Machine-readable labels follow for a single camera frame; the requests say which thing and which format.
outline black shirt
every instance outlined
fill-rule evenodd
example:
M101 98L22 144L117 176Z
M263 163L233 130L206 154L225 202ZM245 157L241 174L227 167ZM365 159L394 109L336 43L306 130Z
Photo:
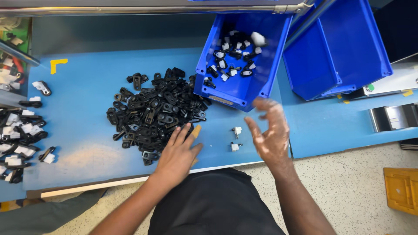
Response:
M251 183L232 168L194 173L155 207L148 235L285 233Z

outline metal pipe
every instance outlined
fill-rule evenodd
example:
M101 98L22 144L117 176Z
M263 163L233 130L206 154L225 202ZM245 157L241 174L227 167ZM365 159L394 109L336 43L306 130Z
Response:
M300 35L302 35L336 0L323 0L314 11L298 26L298 28L287 38L285 50Z
M303 10L300 12L300 13L298 13L298 14L295 14L294 16L293 16L293 20L292 20L292 22L290 23L290 27L292 27L302 16L304 16L305 14L306 14L306 12L308 12L309 11L309 9L314 5L314 3L315 3L315 0L307 0L306 2L305 2L305 5L307 6L306 8L303 8Z
M43 7L0 8L0 16L41 15L121 15L121 14L174 14L174 13L249 13L271 12L274 5L260 6L170 6L170 7Z
M5 41L0 39L0 49L3 50L5 53L12 55L20 60L23 60L24 62L37 67L39 66L41 63L39 62L38 59L31 57L30 55L16 49L13 48L11 46L9 46Z

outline tiled floor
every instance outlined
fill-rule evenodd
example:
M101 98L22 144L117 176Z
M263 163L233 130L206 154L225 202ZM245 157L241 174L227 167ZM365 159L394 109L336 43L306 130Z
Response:
M418 234L418 217L387 207L383 167L418 168L418 153L402 151L397 143L294 160L299 178L337 234ZM264 163L237 167L252 182L277 223L287 233L274 179ZM87 234L142 183L110 188L107 195L53 235ZM61 201L65 197L49 198ZM148 216L136 235L147 234Z

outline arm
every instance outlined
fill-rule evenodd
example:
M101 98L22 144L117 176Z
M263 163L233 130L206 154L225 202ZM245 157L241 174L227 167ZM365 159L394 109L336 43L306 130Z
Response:
M132 196L102 220L90 235L134 234L154 206L186 178L193 160L203 147L199 143L191 148L200 126L196 126L184 140L190 126L187 123L181 131L180 127L176 128L161 154L155 172Z
M266 114L269 128L261 132L255 121L246 117L258 154L275 181L280 207L289 234L336 234L321 209L298 178L288 156L289 127L280 104L257 98L253 105Z

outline blue plastic bin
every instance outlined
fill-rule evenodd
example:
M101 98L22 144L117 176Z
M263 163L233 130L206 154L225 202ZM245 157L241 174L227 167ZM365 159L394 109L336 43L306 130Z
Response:
M305 100L351 93L393 73L366 0L336 1L283 58L292 90Z
M194 93L245 112L252 110L251 102L257 96L270 96L291 19L291 14L218 14L196 67L197 77ZM235 23L235 30L245 32L248 35L253 31L259 32L267 39L268 46L262 47L262 53L253 59L256 68L253 69L252 76L241 77L238 73L224 82L220 78L221 73L218 71L219 77L212 80L216 85L216 89L213 89L204 86L203 82L205 77L212 77L211 74L206 74L206 69L211 65L216 65L213 52L221 50L221 47L216 46L216 44L224 21ZM252 45L244 51L251 52ZM247 64L242 59L237 60L228 54L225 56L225 61L228 63L228 67L232 64L234 67L244 67Z

